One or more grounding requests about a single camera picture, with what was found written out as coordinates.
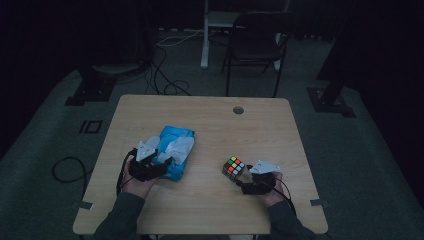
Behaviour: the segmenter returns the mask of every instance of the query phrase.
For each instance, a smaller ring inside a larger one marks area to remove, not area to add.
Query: blue plastic bag
[[[158,156],[161,153],[165,153],[169,144],[177,140],[177,138],[191,137],[194,139],[194,131],[188,128],[176,128],[172,126],[166,126],[162,130],[162,133],[159,137],[160,141],[157,146],[158,155],[152,160],[154,164],[161,164],[161,162],[158,162]],[[185,166],[187,164],[187,158],[185,158],[181,164],[178,164],[178,161],[176,161],[175,158],[172,158],[172,163],[170,166],[168,166],[168,171],[164,176],[162,176],[162,178],[171,179],[173,181],[181,180],[181,178],[183,177]]]

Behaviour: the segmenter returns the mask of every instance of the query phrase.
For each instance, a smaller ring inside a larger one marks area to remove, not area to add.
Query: gray carpet
[[[161,33],[160,36],[189,33]],[[212,37],[215,41],[225,40]],[[294,40],[289,43],[277,97],[290,101],[305,152],[321,198],[333,239],[424,239],[424,212],[406,184],[384,139],[364,107],[360,95],[349,88],[343,97],[357,118],[316,113],[306,87],[325,87],[316,76],[331,43]],[[220,74],[225,48],[211,44],[209,68],[200,68],[202,42],[189,39],[164,47],[167,57],[161,70],[170,80],[184,80],[196,96],[223,96],[225,75]],[[163,52],[158,50],[155,63]],[[102,67],[121,71],[121,67]],[[268,97],[276,77],[260,69],[234,69],[230,95]],[[109,102],[90,102],[65,107],[81,78],[71,73],[52,91],[30,124],[0,161],[1,239],[78,239],[72,231],[83,181],[63,184],[51,174],[62,158],[81,159],[87,169],[95,166],[115,107],[123,94],[156,94],[146,76],[119,79]],[[158,75],[161,91],[166,81]],[[103,121],[98,133],[80,133],[84,121]],[[80,165],[60,164],[57,175],[72,179]]]

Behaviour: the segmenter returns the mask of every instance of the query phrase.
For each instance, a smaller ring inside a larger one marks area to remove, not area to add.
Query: person's left hand
[[[121,182],[121,184],[124,184],[122,186],[122,192],[132,193],[146,200],[147,195],[149,194],[153,185],[155,185],[157,178],[151,179],[145,182],[141,182],[137,180],[136,178],[133,178],[129,174],[129,170],[128,170],[130,166],[130,161],[131,160],[128,160],[124,167],[124,176]]]

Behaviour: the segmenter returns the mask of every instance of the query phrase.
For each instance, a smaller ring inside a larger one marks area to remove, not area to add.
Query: gray sleeve
[[[136,239],[137,219],[144,202],[143,198],[131,193],[120,193],[112,211],[97,227],[91,239]]]
[[[268,208],[271,220],[272,240],[315,239],[315,234],[305,228],[293,214],[287,201],[281,201]]]

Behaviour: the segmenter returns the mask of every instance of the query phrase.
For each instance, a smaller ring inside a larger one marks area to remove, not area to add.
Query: table
[[[242,114],[233,112],[243,108]],[[243,195],[222,174],[236,156],[246,164],[258,159],[279,165],[290,189],[298,218],[312,231],[325,233],[321,206],[311,206],[318,192],[289,102],[285,99],[122,96],[84,196],[91,210],[80,208],[77,234],[92,234],[116,199],[122,161],[140,140],[159,135],[164,126],[196,132],[184,176],[179,182],[160,179],[138,219],[143,234],[266,234],[270,224],[258,198]],[[246,171],[240,178],[249,182]]]

